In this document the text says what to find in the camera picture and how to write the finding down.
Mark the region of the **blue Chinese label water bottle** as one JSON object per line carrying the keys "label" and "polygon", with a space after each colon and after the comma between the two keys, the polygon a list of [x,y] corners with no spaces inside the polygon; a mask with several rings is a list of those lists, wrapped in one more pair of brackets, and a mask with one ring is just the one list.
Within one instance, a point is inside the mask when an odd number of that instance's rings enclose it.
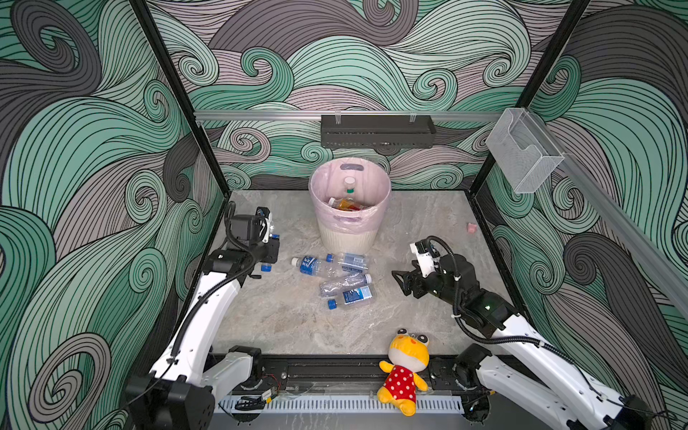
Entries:
{"label": "blue Chinese label water bottle", "polygon": [[314,256],[293,257],[291,265],[307,276],[333,279],[338,275],[338,271],[332,263]]}

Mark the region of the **light blue label bottle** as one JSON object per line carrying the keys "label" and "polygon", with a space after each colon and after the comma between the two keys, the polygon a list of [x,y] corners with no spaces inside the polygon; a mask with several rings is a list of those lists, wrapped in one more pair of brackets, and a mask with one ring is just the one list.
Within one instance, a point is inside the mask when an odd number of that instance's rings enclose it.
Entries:
{"label": "light blue label bottle", "polygon": [[368,270],[367,258],[361,254],[327,254],[328,263],[338,263],[345,272],[365,272]]}

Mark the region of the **crushed purple label bottle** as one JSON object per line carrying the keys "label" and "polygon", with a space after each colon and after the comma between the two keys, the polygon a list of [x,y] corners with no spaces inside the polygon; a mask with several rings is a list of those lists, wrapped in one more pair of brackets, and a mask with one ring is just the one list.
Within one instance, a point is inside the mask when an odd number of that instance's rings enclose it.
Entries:
{"label": "crushed purple label bottle", "polygon": [[329,279],[320,285],[321,297],[335,297],[340,292],[354,290],[355,288],[365,287],[372,283],[372,276],[369,273],[353,273],[347,276]]}

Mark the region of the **red yellow tea bottle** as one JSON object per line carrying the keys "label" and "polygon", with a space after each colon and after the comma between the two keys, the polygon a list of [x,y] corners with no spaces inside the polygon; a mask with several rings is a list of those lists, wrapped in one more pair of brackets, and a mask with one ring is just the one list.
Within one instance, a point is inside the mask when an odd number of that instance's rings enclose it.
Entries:
{"label": "red yellow tea bottle", "polygon": [[366,207],[352,198],[330,198],[328,205],[338,211],[363,211]]}

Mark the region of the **clear bottle green band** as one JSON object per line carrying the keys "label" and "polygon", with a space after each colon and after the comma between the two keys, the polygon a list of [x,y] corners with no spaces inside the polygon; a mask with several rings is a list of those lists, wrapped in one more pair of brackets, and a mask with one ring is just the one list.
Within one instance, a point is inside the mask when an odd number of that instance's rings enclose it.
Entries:
{"label": "clear bottle green band", "polygon": [[356,188],[357,181],[354,177],[345,177],[344,178],[344,186],[346,193],[348,195],[353,195],[355,193],[355,188]]}

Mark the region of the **Pepsi label water bottle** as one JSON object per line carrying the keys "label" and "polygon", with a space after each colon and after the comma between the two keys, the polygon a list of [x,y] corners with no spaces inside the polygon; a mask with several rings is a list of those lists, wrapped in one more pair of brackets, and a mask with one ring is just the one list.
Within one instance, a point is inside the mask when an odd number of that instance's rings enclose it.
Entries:
{"label": "Pepsi label water bottle", "polygon": [[279,235],[272,235],[269,242],[264,245],[264,256],[261,259],[262,272],[270,272],[272,270],[272,265],[277,263],[279,259],[279,237]]}

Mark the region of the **blue mountain label bottle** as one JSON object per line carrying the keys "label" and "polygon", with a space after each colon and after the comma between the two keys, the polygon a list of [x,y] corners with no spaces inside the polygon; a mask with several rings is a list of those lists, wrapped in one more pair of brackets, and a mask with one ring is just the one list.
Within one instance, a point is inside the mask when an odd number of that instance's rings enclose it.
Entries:
{"label": "blue mountain label bottle", "polygon": [[367,304],[373,298],[374,295],[369,286],[359,287],[338,292],[334,298],[327,300],[327,307],[329,310],[351,308],[351,306]]}

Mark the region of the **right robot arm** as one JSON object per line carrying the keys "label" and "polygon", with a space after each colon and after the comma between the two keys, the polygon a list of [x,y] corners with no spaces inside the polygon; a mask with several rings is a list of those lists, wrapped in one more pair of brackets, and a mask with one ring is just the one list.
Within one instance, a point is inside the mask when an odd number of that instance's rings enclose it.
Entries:
{"label": "right robot arm", "polygon": [[464,417],[481,422],[501,394],[552,429],[649,429],[657,413],[596,380],[550,344],[502,296],[480,287],[465,257],[436,236],[410,244],[411,272],[392,277],[407,296],[432,295],[473,342],[455,359]]}

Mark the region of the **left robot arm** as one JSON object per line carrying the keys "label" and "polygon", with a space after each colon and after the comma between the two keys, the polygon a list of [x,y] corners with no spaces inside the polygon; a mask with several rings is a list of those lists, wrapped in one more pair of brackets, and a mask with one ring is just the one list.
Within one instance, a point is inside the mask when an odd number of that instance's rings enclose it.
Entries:
{"label": "left robot arm", "polygon": [[274,264],[280,241],[273,215],[259,206],[235,213],[229,202],[223,217],[226,238],[202,264],[191,305],[168,347],[146,376],[125,387],[126,410],[137,429],[206,429],[219,401],[257,374],[261,352],[234,347],[207,365],[213,340],[229,306],[260,264]]}

